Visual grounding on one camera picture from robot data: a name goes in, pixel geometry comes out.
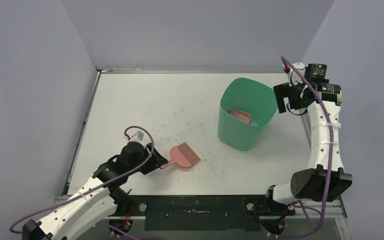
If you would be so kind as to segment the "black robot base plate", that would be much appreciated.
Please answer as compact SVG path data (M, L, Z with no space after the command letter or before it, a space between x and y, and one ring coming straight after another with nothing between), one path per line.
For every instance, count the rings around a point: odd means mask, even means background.
M292 206L264 195L133 195L109 223L126 231L143 220L145 231L257 232L263 220L273 227L295 214Z

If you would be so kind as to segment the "pink hand broom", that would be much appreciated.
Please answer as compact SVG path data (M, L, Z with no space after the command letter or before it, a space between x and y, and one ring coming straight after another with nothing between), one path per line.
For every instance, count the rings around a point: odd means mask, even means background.
M165 169L174 164L181 168L191 168L201 161L201 158L186 142L174 146L169 154L171 159L166 164L163 164L160 169Z

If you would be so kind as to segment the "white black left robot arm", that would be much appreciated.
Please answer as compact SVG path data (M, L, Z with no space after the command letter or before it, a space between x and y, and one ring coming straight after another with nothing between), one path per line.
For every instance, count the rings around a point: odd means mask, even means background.
M130 175L146 175L171 163L150 142L130 141L120 154L99 165L68 200L47 208L48 215L30 219L21 230L24 240L75 240L103 218L134 213L134 203L121 186Z

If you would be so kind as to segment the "pink dustpan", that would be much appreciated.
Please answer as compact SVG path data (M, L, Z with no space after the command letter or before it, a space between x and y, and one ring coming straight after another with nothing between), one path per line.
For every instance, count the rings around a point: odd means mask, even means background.
M230 112L230 115L232 117L236 118L237 120L244 122L246 124L250 124L252 122L251 115L249 113L241 111L241 110L233 109Z

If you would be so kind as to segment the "green plastic waste bin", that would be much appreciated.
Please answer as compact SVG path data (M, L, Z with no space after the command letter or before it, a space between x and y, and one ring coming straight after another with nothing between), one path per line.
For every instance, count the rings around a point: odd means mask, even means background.
M251 150L277 107L271 87L244 77L233 80L219 103L219 139L237 150Z

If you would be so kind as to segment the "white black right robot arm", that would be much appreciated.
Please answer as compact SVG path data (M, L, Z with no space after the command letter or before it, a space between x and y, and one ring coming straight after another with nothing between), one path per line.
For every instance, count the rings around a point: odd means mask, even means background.
M273 88L278 111L303 110L308 115L310 159L289 183L269 187L262 207L270 215L299 200L332 202L353 182L352 175L345 173L339 143L342 87L326 78L325 64L284 63L283 70L288 82Z

